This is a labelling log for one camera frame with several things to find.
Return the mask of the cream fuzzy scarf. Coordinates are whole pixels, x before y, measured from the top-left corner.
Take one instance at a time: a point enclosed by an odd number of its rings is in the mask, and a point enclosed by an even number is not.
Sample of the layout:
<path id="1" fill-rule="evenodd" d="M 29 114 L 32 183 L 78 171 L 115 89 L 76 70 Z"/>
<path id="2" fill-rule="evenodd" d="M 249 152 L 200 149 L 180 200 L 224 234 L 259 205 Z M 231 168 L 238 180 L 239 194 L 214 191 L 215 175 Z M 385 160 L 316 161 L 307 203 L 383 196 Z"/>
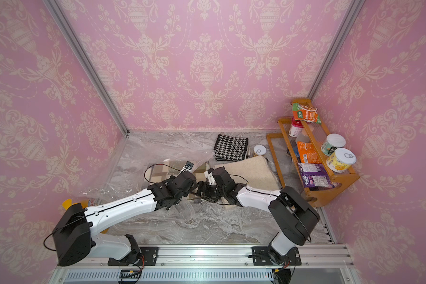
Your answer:
<path id="1" fill-rule="evenodd" d="M 263 156 L 256 156 L 239 162 L 215 165 L 217 169 L 225 167 L 226 171 L 233 178 L 235 183 L 248 183 L 248 186 L 267 191 L 280 189 L 277 177 L 271 171 L 266 159 Z"/>

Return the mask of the black white houndstooth scarf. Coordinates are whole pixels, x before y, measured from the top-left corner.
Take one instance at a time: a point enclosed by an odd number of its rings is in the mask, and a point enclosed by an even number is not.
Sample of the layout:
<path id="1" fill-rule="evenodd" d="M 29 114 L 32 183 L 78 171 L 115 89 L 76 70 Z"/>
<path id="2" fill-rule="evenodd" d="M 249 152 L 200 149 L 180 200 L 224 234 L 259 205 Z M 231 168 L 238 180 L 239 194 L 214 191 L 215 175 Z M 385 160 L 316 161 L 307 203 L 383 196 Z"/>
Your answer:
<path id="1" fill-rule="evenodd" d="M 249 156 L 249 139 L 219 134 L 214 146 L 214 158 L 219 162 L 239 162 Z"/>

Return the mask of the clear plastic vacuum bag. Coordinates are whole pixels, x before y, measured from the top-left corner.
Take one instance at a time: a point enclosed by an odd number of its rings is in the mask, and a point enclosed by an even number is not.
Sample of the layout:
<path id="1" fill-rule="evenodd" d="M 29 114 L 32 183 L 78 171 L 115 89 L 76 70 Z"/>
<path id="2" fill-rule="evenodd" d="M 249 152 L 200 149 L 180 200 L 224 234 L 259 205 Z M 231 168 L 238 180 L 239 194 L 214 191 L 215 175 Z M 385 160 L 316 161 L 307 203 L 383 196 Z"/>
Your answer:
<path id="1" fill-rule="evenodd" d="M 214 156 L 212 149 L 145 146 L 139 151 L 143 188 L 135 194 L 107 204 L 87 207 L 85 221 L 96 236 L 104 230 L 139 215 L 170 209 L 189 195 L 212 203 L 228 200 L 227 185 L 234 181 L 223 168 L 201 166 Z"/>

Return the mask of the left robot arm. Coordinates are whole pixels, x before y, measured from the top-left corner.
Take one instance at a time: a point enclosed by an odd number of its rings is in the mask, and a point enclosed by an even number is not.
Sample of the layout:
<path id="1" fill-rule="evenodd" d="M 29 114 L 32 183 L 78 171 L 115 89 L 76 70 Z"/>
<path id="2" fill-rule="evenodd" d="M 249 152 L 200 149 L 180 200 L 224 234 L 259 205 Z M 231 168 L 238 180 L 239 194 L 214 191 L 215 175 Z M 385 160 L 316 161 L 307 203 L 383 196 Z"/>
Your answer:
<path id="1" fill-rule="evenodd" d="M 59 266 L 71 266 L 86 257 L 107 257 L 110 265 L 116 266 L 144 260 L 131 234 L 116 237 L 101 233 L 138 215 L 169 209 L 188 196 L 195 184 L 195 176 L 185 171 L 121 200 L 86 208 L 71 205 L 52 232 Z"/>

